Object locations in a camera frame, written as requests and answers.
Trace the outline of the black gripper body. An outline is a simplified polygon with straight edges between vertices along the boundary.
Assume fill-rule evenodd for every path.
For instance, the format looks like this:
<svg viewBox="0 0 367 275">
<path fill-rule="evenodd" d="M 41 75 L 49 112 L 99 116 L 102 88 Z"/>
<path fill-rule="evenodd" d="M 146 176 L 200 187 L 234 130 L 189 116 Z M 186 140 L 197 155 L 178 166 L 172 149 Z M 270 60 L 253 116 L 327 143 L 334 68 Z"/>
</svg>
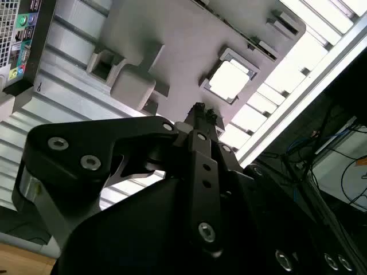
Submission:
<svg viewBox="0 0 367 275">
<path fill-rule="evenodd" d="M 266 173 L 158 182 L 70 235 L 54 274 L 359 274 Z"/>
</svg>

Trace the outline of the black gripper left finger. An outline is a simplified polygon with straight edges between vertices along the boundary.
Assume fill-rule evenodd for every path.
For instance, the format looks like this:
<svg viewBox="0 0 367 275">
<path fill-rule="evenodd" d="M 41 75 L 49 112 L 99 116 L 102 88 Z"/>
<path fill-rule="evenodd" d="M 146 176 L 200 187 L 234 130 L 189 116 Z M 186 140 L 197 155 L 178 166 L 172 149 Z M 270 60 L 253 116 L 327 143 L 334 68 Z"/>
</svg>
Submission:
<svg viewBox="0 0 367 275">
<path fill-rule="evenodd" d="M 160 116 L 45 124 L 27 135 L 15 194 L 62 249 L 84 221 L 165 180 L 219 184 L 203 103 Z"/>
</svg>

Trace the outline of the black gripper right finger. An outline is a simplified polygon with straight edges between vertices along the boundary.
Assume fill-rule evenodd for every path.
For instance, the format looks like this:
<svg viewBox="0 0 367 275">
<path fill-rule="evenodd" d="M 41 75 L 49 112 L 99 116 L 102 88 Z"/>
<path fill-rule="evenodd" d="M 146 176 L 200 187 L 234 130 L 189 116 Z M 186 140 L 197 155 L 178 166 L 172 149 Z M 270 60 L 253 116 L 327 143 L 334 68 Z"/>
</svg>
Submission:
<svg viewBox="0 0 367 275">
<path fill-rule="evenodd" d="M 205 112 L 209 136 L 212 140 L 212 158 L 218 162 L 220 191 L 222 194 L 245 194 L 255 196 L 259 194 L 259 186 L 254 178 L 244 174 L 235 157 L 233 149 L 218 139 L 217 126 L 221 120 L 214 109 Z"/>
</svg>

